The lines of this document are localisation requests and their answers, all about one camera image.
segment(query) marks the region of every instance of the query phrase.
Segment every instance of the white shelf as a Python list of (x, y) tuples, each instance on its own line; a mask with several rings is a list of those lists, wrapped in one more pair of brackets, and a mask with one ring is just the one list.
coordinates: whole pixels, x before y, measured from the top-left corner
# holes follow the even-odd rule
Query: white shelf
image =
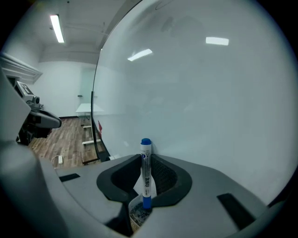
[(26, 84), (34, 84), (42, 75), (42, 72), (6, 53), (0, 54), (0, 65), (6, 76), (18, 77)]

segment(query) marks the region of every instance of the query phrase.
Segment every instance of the black slot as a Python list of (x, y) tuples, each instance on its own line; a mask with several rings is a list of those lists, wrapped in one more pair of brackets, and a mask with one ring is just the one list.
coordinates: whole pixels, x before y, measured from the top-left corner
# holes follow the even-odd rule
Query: black slot
[(188, 194), (192, 186), (189, 173), (155, 154), (151, 156), (151, 174), (157, 193), (152, 199), (152, 207), (177, 204)]
[(241, 230), (255, 221), (252, 215), (230, 193), (217, 196), (237, 227)]
[(69, 180), (76, 179), (76, 178), (79, 178), (79, 177), (80, 177), (80, 175), (78, 175), (77, 173), (72, 173), (72, 174), (69, 174), (69, 175), (61, 176), (61, 177), (59, 177), (59, 179), (60, 179), (61, 182), (65, 182), (65, 181), (69, 181)]
[(100, 173), (97, 187), (109, 200), (128, 205), (138, 195), (134, 186), (141, 175), (140, 168), (141, 156), (137, 154)]
[(131, 235), (133, 235), (130, 221), (129, 221), (128, 208), (125, 205), (122, 205), (122, 208), (120, 210), (118, 217), (110, 220), (105, 225), (113, 229), (114, 231), (121, 233), (127, 237), (130, 237)]

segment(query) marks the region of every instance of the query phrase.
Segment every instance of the white cable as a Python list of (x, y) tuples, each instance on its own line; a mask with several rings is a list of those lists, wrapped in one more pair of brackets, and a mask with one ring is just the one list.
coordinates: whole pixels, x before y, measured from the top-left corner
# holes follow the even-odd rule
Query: white cable
[(51, 163), (53, 162), (53, 159), (56, 158), (57, 156), (60, 156), (60, 155), (56, 155), (56, 156), (54, 156), (54, 157), (52, 158), (52, 160), (51, 160)]

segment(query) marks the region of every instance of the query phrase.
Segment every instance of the blue cap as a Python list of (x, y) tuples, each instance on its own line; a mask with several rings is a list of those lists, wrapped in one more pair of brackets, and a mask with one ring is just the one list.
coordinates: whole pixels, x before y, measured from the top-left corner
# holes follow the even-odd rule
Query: blue cap
[(151, 196), (146, 198), (143, 196), (143, 208), (150, 209), (151, 208)]
[(144, 138), (141, 141), (141, 145), (150, 145), (151, 144), (151, 140), (148, 138)]

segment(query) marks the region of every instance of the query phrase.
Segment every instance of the power outlet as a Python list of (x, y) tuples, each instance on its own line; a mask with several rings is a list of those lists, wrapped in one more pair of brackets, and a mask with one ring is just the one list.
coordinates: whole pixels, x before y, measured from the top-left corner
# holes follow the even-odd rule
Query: power outlet
[(63, 157), (62, 155), (58, 156), (58, 164), (62, 165), (63, 164)]

